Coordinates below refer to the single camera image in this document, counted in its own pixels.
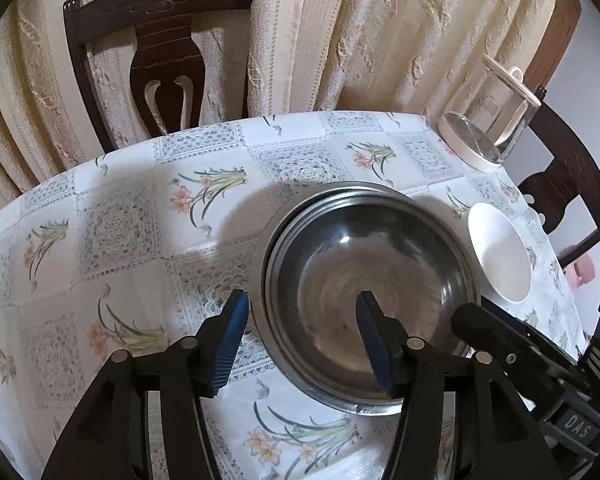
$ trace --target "white tablecloth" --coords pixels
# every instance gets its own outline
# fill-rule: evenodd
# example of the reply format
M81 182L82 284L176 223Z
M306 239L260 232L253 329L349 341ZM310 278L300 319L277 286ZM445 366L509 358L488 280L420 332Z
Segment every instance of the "white tablecloth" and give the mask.
M113 350L160 351L195 333L232 288L248 288L258 233L275 210L305 186L337 180L395 187L458 232L469 206L497 206L534 268L528 299L510 312L573 356L584 349L536 213L504 170L471 170L421 117L322 112L204 126L101 156L0 211L0 447L21 475L40 477ZM252 322L205 415L232 479L379 478L395 431L394 416L345 415L296 390ZM150 420L159 480L155 403ZM450 420L443 430L441 476Z

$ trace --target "white wall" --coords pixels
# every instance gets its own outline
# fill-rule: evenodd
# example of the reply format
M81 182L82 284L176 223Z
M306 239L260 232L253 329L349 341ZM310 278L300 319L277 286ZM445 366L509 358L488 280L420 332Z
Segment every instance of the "white wall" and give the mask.
M580 21L547 85L545 101L578 134L600 168L600 14L590 0L580 3ZM544 170L551 160L549 151L527 130L504 166L518 184L530 174ZM593 220L578 197L549 238L559 253L593 229ZM592 333L600 303L600 243L589 254L596 266L596 279L579 288L575 301L584 329Z

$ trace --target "round lid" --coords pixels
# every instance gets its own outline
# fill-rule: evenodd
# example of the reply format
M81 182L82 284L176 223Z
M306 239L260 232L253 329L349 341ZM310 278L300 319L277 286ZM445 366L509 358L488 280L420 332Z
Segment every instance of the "round lid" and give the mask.
M498 78L515 93L520 95L523 99L531 103L536 108L541 106L540 100L534 95L534 93L522 82L518 81L511 75L500 63L498 63L493 57L487 54L482 54L482 62L487 68L489 68Z
M469 149L493 164L500 164L500 150L466 117L455 112L443 114L448 125Z

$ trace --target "dark brown chair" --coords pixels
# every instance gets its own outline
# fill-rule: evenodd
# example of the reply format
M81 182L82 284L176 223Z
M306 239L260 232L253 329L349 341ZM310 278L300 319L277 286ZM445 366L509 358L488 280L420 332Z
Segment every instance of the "dark brown chair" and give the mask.
M250 9L251 0L80 0L64 3L64 28L75 78L87 113L105 152L115 140L97 98L85 44L117 30L133 27L138 49L131 62L129 82L136 107L152 137L162 133L146 99L147 84L158 80L155 103L169 133L180 130L183 89L174 81L187 76L193 84L189 127L198 126L205 83L205 63L191 39L192 15L209 10ZM246 79L242 114L246 113Z
M564 268L600 241L600 169L575 132L546 103L529 127L554 156L546 170L518 186L522 194L533 197L530 207L544 215L544 232L558 227L567 205L578 195L596 223L595 231L558 259Z

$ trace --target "stacked metal bowls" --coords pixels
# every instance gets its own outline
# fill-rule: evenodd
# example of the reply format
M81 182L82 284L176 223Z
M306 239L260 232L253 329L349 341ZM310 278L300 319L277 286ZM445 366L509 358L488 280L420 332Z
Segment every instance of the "stacked metal bowls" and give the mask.
M355 318L371 290L410 335L462 353L450 317L480 301L472 264L449 227L400 192L365 182L312 187L267 224L251 271L264 346L300 390L349 413L400 411L373 376Z

